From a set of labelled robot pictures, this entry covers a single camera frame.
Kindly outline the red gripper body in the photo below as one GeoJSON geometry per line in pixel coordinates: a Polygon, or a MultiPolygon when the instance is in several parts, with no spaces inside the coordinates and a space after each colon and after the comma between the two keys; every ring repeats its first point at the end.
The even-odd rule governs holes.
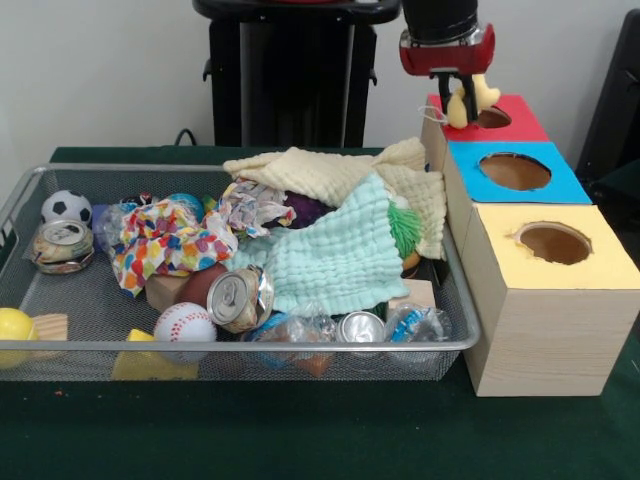
{"type": "Polygon", "coordinates": [[[496,35],[491,23],[445,43],[425,44],[414,40],[408,30],[400,36],[399,54],[404,70],[413,76],[484,74],[495,51],[496,35]]]}

